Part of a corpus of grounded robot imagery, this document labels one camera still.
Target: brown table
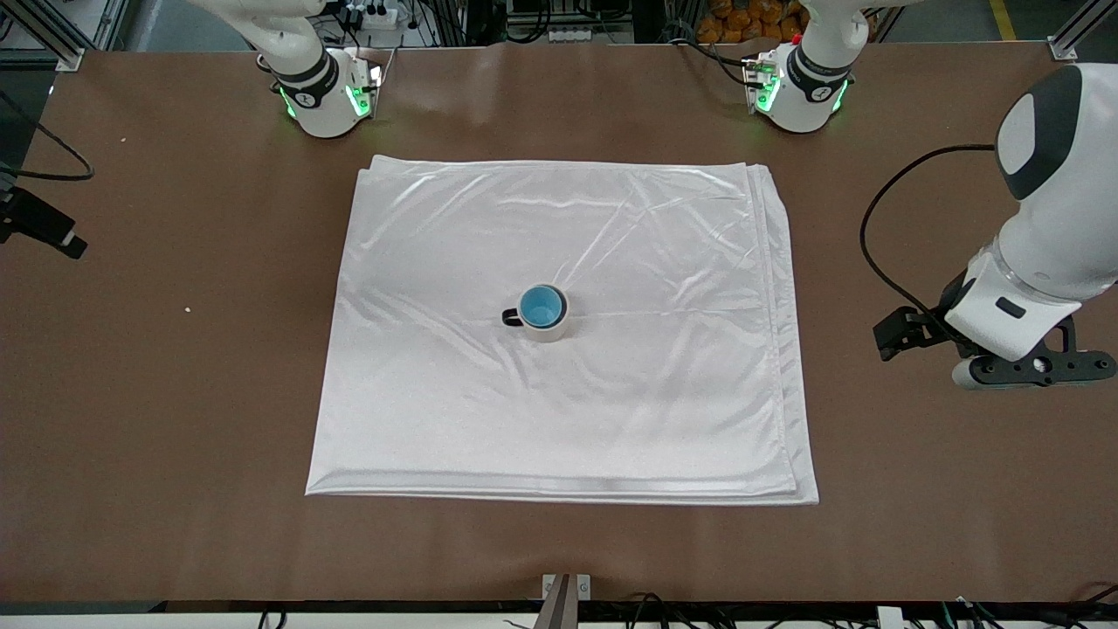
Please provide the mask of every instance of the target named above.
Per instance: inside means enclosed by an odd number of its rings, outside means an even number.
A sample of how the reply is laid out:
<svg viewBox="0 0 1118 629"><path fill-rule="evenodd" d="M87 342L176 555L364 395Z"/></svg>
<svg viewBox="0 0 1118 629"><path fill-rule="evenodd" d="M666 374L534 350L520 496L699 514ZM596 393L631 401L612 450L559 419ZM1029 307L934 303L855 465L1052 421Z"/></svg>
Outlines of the brown table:
<svg viewBox="0 0 1118 629"><path fill-rule="evenodd" d="M1118 383L972 393L954 350L878 360L901 299L859 252L912 158L987 142L1042 44L870 46L828 126L789 135L693 50L404 50L379 117L303 134L250 55L92 54L45 122L87 183L73 261L0 247L0 598L1061 600L1118 576ZM303 496L357 170L430 160L766 163L792 221L822 503L654 508ZM44 137L30 164L76 168ZM932 298L1015 211L991 154L897 185L871 246ZM1079 317L1118 351L1118 293Z"/></svg>

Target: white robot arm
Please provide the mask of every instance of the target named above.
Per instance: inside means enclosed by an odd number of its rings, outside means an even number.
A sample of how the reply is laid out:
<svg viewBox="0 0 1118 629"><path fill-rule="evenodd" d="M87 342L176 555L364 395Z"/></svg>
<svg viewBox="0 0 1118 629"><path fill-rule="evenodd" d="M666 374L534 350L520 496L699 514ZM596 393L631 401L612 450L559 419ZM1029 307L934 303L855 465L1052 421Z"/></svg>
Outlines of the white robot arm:
<svg viewBox="0 0 1118 629"><path fill-rule="evenodd" d="M826 124L842 104L850 69L870 37L862 9L900 7L920 0L800 0L812 15L798 44L781 44L758 61L770 72L749 78L764 87L749 88L756 111L777 126L795 133Z"/></svg>
<svg viewBox="0 0 1118 629"><path fill-rule="evenodd" d="M1070 316L1118 280L1118 65L1069 65L1036 83L1002 121L996 151L1021 209L938 306L942 324L973 344L955 381L1043 387L1115 375L1109 355L1076 352ZM899 345L889 340L902 320L894 312L874 328L883 360L908 349L904 334L893 336ZM1063 349L1043 344L1054 328Z"/></svg>
<svg viewBox="0 0 1118 629"><path fill-rule="evenodd" d="M334 137L370 115L377 72L356 48L323 47L306 19L325 0L189 0L221 18L255 46L287 103L287 113L316 137Z"/></svg>

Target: yellow floor stripe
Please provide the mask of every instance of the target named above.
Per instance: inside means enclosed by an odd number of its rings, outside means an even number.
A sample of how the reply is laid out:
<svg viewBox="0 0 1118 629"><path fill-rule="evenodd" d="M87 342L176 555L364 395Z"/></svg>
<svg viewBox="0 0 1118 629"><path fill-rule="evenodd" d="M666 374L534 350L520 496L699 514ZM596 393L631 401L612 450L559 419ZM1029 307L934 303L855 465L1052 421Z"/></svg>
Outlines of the yellow floor stripe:
<svg viewBox="0 0 1118 629"><path fill-rule="evenodd" d="M1004 0L989 0L989 9L994 11L994 21L997 22L1002 40L1016 41L1017 34L1013 31L1013 22L1010 21L1010 11L1005 10Z"/></svg>

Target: folded white fabric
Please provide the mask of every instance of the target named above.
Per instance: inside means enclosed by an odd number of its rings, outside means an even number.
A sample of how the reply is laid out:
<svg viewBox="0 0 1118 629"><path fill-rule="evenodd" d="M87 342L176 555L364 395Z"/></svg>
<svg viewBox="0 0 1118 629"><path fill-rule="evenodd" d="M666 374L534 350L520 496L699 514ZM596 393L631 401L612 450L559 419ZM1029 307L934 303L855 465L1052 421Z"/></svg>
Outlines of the folded white fabric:
<svg viewBox="0 0 1118 629"><path fill-rule="evenodd" d="M502 325L550 283L571 328ZM815 504L768 169L373 159L306 493Z"/></svg>

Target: white power adapter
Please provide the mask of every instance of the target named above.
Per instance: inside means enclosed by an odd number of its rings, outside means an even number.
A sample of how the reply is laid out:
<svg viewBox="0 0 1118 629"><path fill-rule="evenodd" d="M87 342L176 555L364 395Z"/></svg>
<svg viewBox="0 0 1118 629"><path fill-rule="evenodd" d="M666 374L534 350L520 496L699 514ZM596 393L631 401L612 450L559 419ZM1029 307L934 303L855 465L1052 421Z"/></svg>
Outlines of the white power adapter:
<svg viewBox="0 0 1118 629"><path fill-rule="evenodd" d="M361 26L377 30L396 30L399 17L400 11L398 9L388 9L388 12L383 16L378 16L376 11L370 11L364 15L364 23Z"/></svg>

